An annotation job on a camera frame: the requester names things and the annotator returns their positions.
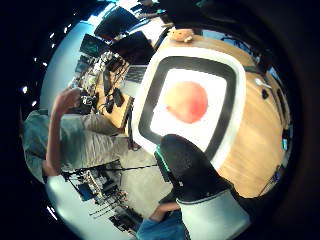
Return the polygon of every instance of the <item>electronic equipment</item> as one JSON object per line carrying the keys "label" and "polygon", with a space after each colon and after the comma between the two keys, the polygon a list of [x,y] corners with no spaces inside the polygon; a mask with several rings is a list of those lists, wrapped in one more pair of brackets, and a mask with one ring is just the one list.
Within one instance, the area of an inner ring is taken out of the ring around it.
{"label": "electronic equipment", "polygon": [[98,95],[90,96],[87,91],[82,90],[80,92],[80,104],[79,107],[70,109],[70,113],[76,113],[81,115],[87,115],[91,112],[92,108],[96,108],[98,102]]}
{"label": "electronic equipment", "polygon": [[90,66],[89,59],[81,55],[80,59],[78,60],[75,72],[81,75],[82,73],[88,70],[89,66]]}
{"label": "electronic equipment", "polygon": [[111,82],[109,78],[109,71],[107,70],[103,72],[103,89],[104,89],[104,95],[108,96],[111,90]]}
{"label": "electronic equipment", "polygon": [[103,18],[94,34],[106,40],[111,40],[138,23],[139,20],[132,13],[117,6]]}
{"label": "electronic equipment", "polygon": [[80,46],[80,52],[83,52],[91,57],[98,58],[102,53],[109,50],[109,46],[103,40],[85,34]]}
{"label": "electronic equipment", "polygon": [[130,65],[124,77],[125,81],[141,83],[148,65]]}
{"label": "electronic equipment", "polygon": [[110,100],[108,99],[106,104],[105,104],[105,106],[106,106],[107,112],[108,113],[112,113],[113,106],[114,106],[114,100],[113,99],[110,99]]}
{"label": "electronic equipment", "polygon": [[155,50],[142,31],[132,33],[113,43],[110,49],[119,53],[130,64],[148,65],[155,54]]}
{"label": "electronic equipment", "polygon": [[130,65],[121,84],[121,92],[135,98],[148,65]]}
{"label": "electronic equipment", "polygon": [[121,107],[124,103],[124,97],[122,96],[122,93],[119,90],[119,88],[115,88],[113,90],[112,96],[117,107]]}

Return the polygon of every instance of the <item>computer monitor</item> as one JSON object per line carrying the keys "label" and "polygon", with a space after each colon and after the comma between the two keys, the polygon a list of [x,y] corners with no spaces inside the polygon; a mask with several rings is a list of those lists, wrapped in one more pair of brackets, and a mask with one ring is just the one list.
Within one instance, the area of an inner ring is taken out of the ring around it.
{"label": "computer monitor", "polygon": [[97,58],[107,50],[109,50],[109,46],[103,40],[89,34],[84,35],[80,46],[80,52]]}
{"label": "computer monitor", "polygon": [[117,6],[104,17],[94,31],[94,34],[110,40],[120,33],[126,32],[138,23],[139,20],[132,13]]}
{"label": "computer monitor", "polygon": [[119,53],[130,64],[148,65],[155,50],[142,31],[132,33],[110,45],[113,52]]}

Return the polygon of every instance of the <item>wooden table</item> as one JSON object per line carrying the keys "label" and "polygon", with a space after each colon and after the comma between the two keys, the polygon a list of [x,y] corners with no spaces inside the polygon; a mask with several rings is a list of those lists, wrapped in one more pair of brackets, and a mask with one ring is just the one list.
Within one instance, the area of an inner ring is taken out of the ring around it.
{"label": "wooden table", "polygon": [[[235,57],[244,66],[255,66],[251,56],[243,50],[202,36],[194,35],[190,43],[176,42],[166,37],[159,51],[167,47],[213,49]],[[257,196],[268,183],[277,165],[281,164],[284,156],[282,130],[289,121],[288,116],[278,112],[275,102],[278,99],[272,97],[270,89],[266,89],[269,98],[262,99],[262,87],[254,82],[256,77],[263,80],[258,74],[246,73],[246,99],[240,128],[227,158],[217,169],[244,197]],[[267,78],[275,88],[277,83],[270,74],[267,74]]]}

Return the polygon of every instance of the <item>wall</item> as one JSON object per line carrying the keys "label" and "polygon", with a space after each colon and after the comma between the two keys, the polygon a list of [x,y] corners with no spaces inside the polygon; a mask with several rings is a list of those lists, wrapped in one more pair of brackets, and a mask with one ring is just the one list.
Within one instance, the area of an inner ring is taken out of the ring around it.
{"label": "wall", "polygon": [[51,110],[57,94],[72,80],[83,36],[93,35],[94,27],[86,22],[78,23],[63,39],[53,54],[43,80],[40,95],[40,108]]}

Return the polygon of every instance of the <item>person's hand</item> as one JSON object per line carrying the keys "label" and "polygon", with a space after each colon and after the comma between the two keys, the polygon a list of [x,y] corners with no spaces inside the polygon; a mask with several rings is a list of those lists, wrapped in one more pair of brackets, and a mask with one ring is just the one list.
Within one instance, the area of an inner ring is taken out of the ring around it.
{"label": "person's hand", "polygon": [[79,88],[67,88],[62,91],[55,99],[52,115],[61,117],[65,114],[69,108],[77,107],[80,104],[80,89]]}

